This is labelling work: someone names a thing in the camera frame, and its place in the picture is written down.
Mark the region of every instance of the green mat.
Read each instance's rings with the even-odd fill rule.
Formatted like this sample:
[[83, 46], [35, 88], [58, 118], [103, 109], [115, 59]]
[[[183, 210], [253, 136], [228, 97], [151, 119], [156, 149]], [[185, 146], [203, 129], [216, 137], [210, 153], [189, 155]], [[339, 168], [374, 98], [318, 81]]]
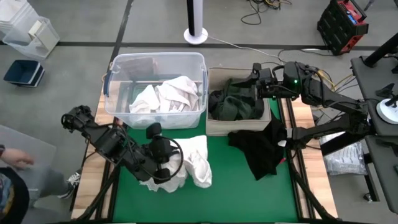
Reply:
[[[271, 109], [279, 118], [276, 101]], [[169, 138], [205, 134], [206, 114], [195, 129], [163, 130]], [[140, 144], [147, 143], [144, 130], [129, 131]], [[254, 179], [243, 152], [228, 146], [227, 137], [208, 136], [208, 161], [213, 173], [211, 187], [197, 187], [191, 178], [174, 193], [148, 190], [125, 168], [121, 169], [114, 222], [296, 222], [292, 185], [287, 162], [277, 175]]]

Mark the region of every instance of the wooden table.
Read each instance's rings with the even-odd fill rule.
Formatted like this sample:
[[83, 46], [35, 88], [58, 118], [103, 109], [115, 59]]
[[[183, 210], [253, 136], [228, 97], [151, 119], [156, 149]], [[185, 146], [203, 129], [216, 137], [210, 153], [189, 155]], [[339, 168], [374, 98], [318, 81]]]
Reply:
[[[312, 112], [308, 105], [301, 102], [301, 99], [297, 99], [292, 102], [295, 121], [297, 126], [304, 128], [309, 128], [314, 126]], [[101, 94], [99, 98], [98, 108], [95, 116], [95, 121], [98, 124], [112, 123], [113, 116], [108, 115], [104, 108], [104, 95]], [[286, 120], [286, 125], [290, 127], [289, 113], [287, 111], [287, 105], [284, 100], [282, 100], [282, 105], [284, 108], [284, 116]], [[309, 142], [310, 146], [320, 147], [319, 142], [312, 140]], [[94, 151], [94, 148], [90, 145], [87, 150], [87, 155]], [[333, 196], [330, 189], [330, 184], [328, 176], [326, 174], [326, 168], [323, 163], [323, 157], [321, 151], [317, 149], [306, 148], [303, 151], [303, 159], [305, 164], [305, 169], [307, 171], [308, 182], [311, 191], [315, 194], [319, 202], [326, 208], [326, 210], [337, 217], [337, 211]], [[103, 171], [105, 167], [105, 160], [94, 154], [84, 164], [83, 173], [81, 175], [80, 186], [76, 195], [76, 200], [72, 212], [72, 218], [79, 217], [87, 208], [87, 206], [93, 201], [97, 193], [100, 191], [101, 181], [103, 178]], [[308, 217], [308, 210], [306, 209], [307, 204], [303, 192], [299, 189], [300, 201], [302, 204], [303, 216]], [[109, 208], [109, 198], [111, 194], [111, 188], [108, 190], [104, 206], [103, 206], [103, 218], [107, 217]]]

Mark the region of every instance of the shoe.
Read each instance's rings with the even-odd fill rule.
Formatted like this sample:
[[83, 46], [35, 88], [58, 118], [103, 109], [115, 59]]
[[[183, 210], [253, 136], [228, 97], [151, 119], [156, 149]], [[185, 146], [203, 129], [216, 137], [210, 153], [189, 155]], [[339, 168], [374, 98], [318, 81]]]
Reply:
[[58, 195], [58, 198], [60, 199], [66, 199], [69, 198], [75, 191], [76, 187], [79, 186], [80, 183], [80, 177], [81, 177], [81, 169], [78, 169], [73, 175], [71, 175], [67, 183], [69, 185], [69, 190], [67, 193], [63, 195]]

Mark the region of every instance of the concrete floor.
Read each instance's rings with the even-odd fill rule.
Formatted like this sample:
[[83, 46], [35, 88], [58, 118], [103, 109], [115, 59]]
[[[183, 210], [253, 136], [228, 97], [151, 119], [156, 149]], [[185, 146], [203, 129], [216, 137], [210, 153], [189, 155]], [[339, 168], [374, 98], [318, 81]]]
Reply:
[[[62, 42], [115, 43], [127, 0], [28, 0], [36, 11], [51, 20]], [[365, 0], [357, 1], [360, 6]], [[240, 18], [252, 13], [245, 0], [204, 0], [203, 24], [209, 35], [234, 44], [265, 44], [268, 54], [278, 54], [274, 45], [323, 45], [316, 30], [317, 20], [328, 0], [296, 0], [292, 6], [283, 5], [280, 11], [268, 10], [261, 14], [262, 24], [250, 26]], [[185, 43], [187, 28], [185, 2], [178, 0], [134, 0], [129, 13], [124, 43]], [[398, 8], [392, 0], [378, 0], [367, 12], [369, 33], [358, 43], [360, 46], [378, 46], [398, 30]], [[248, 18], [256, 22], [255, 17]], [[208, 39], [206, 43], [219, 43]], [[36, 89], [14, 87], [0, 82], [0, 124], [43, 140], [57, 147], [54, 168], [65, 175], [79, 168], [85, 143], [78, 133], [62, 129], [61, 115], [78, 105], [94, 110], [101, 91], [101, 76], [106, 71], [113, 47], [56, 47], [43, 62], [46, 74]], [[205, 56], [207, 67], [251, 68], [253, 62], [278, 62], [258, 52], [239, 49], [201, 48], [140, 48], [122, 47], [119, 54], [138, 52], [199, 52]], [[296, 50], [284, 51], [284, 60], [296, 60], [326, 70], [334, 82], [351, 73], [349, 60], [371, 52], [352, 51], [339, 57], [322, 57]], [[5, 73], [16, 59], [25, 57], [8, 46], [0, 45], [0, 73]], [[353, 98], [362, 98], [359, 88], [343, 92]], [[325, 110], [329, 116], [337, 111]], [[355, 175], [330, 177], [339, 217], [348, 221], [369, 223], [398, 223], [385, 203], [376, 180], [381, 202], [367, 203], [364, 178]], [[69, 215], [70, 202], [55, 197], [45, 198], [39, 205]]]

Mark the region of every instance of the plastic bag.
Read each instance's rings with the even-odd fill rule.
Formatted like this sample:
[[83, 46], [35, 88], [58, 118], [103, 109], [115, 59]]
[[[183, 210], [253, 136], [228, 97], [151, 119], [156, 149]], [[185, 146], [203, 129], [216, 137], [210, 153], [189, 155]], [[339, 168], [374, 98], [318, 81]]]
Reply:
[[[343, 133], [344, 132], [323, 136], [320, 139], [320, 143], [323, 144]], [[362, 144], [360, 142], [356, 142], [340, 149], [339, 151], [324, 156], [323, 161], [325, 162], [328, 175], [368, 174], [366, 172]]]

